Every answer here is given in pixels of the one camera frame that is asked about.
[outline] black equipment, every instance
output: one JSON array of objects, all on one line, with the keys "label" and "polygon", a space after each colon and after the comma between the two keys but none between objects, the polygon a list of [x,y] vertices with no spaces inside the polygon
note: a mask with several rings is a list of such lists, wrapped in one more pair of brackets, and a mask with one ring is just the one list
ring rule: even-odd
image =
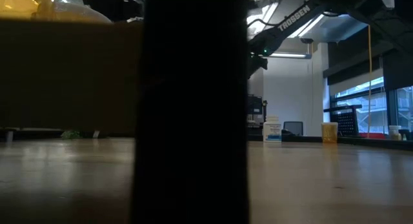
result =
[{"label": "black equipment", "polygon": [[304,136],[304,123],[302,121],[284,121],[283,129],[295,136]]},{"label": "black equipment", "polygon": [[263,101],[262,97],[248,95],[248,140],[262,141],[263,140],[263,125],[267,115],[267,101]]},{"label": "black equipment", "polygon": [[359,135],[356,109],[361,107],[361,105],[347,105],[342,107],[327,108],[324,109],[324,112],[330,112],[330,120],[338,123],[339,136],[354,137]]}]

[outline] glass window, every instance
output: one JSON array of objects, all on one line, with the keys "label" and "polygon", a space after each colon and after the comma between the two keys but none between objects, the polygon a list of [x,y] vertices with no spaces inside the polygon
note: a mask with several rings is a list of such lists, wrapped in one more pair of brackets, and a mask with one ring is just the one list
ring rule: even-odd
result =
[{"label": "glass window", "polygon": [[398,89],[398,125],[413,131],[413,87]]},{"label": "glass window", "polygon": [[[377,79],[373,79],[372,80],[372,89],[374,88],[381,88],[383,87],[385,84],[384,78],[380,77]],[[336,97],[343,97],[343,96],[347,96],[347,95],[352,95],[352,94],[356,94],[358,92],[364,92],[364,91],[368,91],[368,88],[370,86],[369,82],[363,83],[362,85],[358,85],[354,88],[350,88],[346,91],[342,91],[336,94]]]},{"label": "glass window", "polygon": [[[357,121],[360,133],[368,129],[368,96],[361,96],[344,101],[338,101],[337,106],[362,105],[357,109]],[[371,124],[370,133],[388,134],[386,93],[373,94],[370,102]]]}]

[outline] red object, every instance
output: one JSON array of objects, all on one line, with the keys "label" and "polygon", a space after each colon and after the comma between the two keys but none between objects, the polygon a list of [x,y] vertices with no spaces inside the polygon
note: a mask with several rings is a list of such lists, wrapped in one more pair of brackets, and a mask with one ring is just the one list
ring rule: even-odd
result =
[{"label": "red object", "polygon": [[[367,133],[359,133],[361,137],[367,137]],[[370,133],[369,138],[372,139],[386,139],[386,136],[381,133]]]}]

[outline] plastic cup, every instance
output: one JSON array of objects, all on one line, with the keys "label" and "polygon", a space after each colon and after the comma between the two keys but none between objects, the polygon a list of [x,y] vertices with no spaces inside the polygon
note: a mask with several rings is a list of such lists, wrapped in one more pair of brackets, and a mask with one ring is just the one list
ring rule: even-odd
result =
[{"label": "plastic cup", "polygon": [[399,132],[400,129],[401,129],[401,126],[388,126],[389,131]]},{"label": "plastic cup", "polygon": [[338,123],[322,123],[324,143],[337,143]]}]

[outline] white label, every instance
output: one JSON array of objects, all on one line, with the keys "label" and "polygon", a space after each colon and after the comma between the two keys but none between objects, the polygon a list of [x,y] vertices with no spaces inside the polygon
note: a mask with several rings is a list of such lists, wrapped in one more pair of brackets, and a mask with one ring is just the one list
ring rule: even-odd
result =
[{"label": "white label", "polygon": [[264,140],[281,141],[281,124],[264,125]]},{"label": "white label", "polygon": [[292,23],[295,23],[298,19],[302,18],[309,11],[311,11],[310,7],[308,7],[308,5],[304,6],[303,8],[298,10],[298,12],[296,12],[294,15],[292,15],[290,18],[284,21],[283,24],[279,25],[277,28],[279,28],[280,31],[284,31],[290,25],[292,25]]}]

